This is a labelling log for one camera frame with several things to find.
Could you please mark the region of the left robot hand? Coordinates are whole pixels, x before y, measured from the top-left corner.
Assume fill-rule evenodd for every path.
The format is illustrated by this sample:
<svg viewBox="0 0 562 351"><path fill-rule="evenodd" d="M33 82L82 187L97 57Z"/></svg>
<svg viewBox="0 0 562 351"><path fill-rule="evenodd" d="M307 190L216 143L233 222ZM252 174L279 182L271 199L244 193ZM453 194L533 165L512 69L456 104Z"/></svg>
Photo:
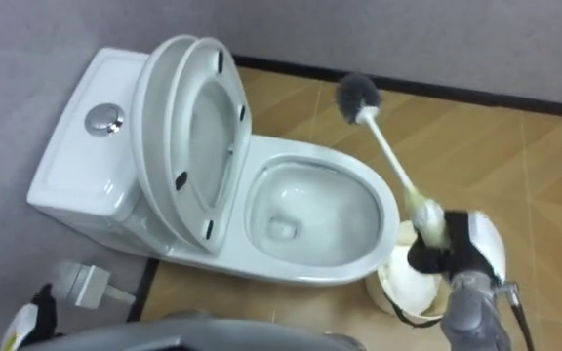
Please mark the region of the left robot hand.
<svg viewBox="0 0 562 351"><path fill-rule="evenodd" d="M0 351L16 351L57 335L58 311L52 291L51 283L43 285L18 310L4 332Z"/></svg>

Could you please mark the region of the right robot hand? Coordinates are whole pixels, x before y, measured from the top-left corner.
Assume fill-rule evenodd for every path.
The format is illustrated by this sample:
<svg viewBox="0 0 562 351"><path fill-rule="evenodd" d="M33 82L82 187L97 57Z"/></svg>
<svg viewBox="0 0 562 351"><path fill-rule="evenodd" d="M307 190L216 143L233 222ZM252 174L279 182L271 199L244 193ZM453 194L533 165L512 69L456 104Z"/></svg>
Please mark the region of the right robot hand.
<svg viewBox="0 0 562 351"><path fill-rule="evenodd" d="M448 249L428 247L421 236L407 253L412 268L422 274L441 274L448 281L465 271L487 274L496 283L506 279L506 258L496 225L480 211L445 212Z"/></svg>

